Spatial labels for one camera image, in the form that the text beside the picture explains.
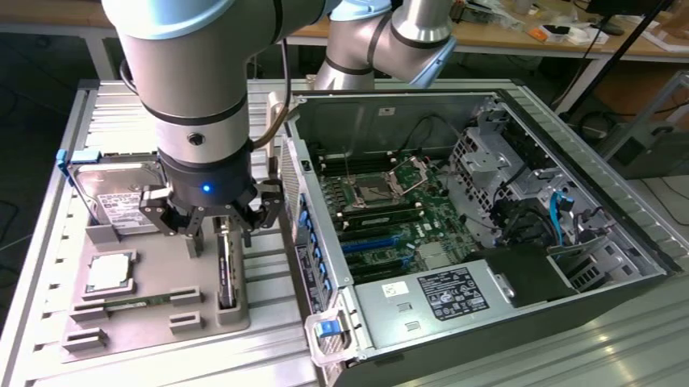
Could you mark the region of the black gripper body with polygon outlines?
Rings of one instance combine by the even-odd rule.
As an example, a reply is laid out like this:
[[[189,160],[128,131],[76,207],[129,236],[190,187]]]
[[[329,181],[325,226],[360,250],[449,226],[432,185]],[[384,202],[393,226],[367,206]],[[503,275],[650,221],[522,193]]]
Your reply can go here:
[[[257,196],[250,169],[252,142],[222,160],[208,164],[181,162],[158,152],[172,189],[172,201],[182,207],[246,206]]]

